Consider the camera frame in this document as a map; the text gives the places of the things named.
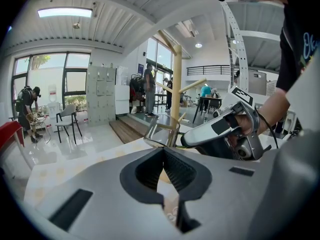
cable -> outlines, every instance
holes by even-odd
[[[278,149],[278,142],[277,142],[277,138],[276,138],[276,135],[275,135],[275,132],[274,130],[272,130],[270,124],[267,122],[267,120],[264,118],[264,116],[262,114],[260,114],[257,110],[257,108],[255,107],[255,111],[258,113],[259,117],[265,122],[266,126],[268,126],[272,136],[273,136],[273,139],[274,139],[274,142],[275,142],[275,145],[276,145],[276,148]]]

wooden step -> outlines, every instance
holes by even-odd
[[[145,136],[149,128],[148,126],[138,122],[137,120],[132,119],[129,116],[121,116],[119,117],[119,120],[131,127],[141,137]]]
[[[121,120],[110,121],[109,125],[123,144],[127,144],[141,138],[140,134]]]

blue shirt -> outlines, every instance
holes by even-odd
[[[201,97],[205,97],[206,95],[211,95],[211,88],[210,86],[204,86],[201,88]]]

glass cup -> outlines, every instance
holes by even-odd
[[[167,114],[158,114],[151,122],[144,141],[153,148],[175,147],[180,123]]]

black railing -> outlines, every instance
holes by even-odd
[[[187,67],[187,75],[230,75],[230,65],[209,65]]]

